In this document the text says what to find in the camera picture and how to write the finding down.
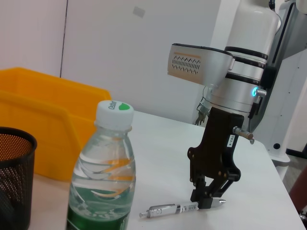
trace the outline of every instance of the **table surface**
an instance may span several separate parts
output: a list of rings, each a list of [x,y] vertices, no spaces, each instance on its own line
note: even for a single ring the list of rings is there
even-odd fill
[[[234,162],[241,170],[239,182],[224,193],[227,202],[215,209],[160,218],[139,218],[150,206],[188,202],[187,150],[200,144],[204,128],[136,112],[129,133],[137,182],[128,230],[304,230],[304,226],[260,142],[250,145],[239,138]],[[29,230],[65,229],[69,183],[34,176]]]

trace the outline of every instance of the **bottle cap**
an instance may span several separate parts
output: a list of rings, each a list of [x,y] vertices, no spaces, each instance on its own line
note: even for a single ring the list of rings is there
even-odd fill
[[[131,105],[118,101],[102,101],[96,112],[97,126],[114,131],[128,131],[131,128],[134,109]]]

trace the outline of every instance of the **pen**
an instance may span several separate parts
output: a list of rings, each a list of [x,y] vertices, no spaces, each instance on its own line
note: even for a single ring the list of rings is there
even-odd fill
[[[224,204],[226,201],[223,199],[213,199],[211,207],[218,207]],[[182,212],[198,210],[198,202],[186,203],[182,205],[158,205],[150,207],[146,212],[140,213],[140,218],[147,217],[160,217],[170,214],[179,214]]]

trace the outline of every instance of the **yellow crate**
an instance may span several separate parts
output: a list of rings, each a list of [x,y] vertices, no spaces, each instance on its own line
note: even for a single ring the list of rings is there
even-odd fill
[[[37,140],[35,173],[70,180],[82,147],[95,131],[97,104],[108,91],[22,69],[0,70],[0,126]]]

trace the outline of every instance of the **white wall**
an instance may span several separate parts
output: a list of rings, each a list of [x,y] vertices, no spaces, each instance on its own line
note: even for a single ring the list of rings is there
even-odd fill
[[[224,50],[240,0],[222,0],[210,47]]]
[[[66,0],[0,1],[0,69],[59,76]]]
[[[69,2],[64,78],[138,111],[192,123],[203,87],[167,74],[172,43],[210,46],[220,0]],[[137,6],[145,10],[134,15]]]

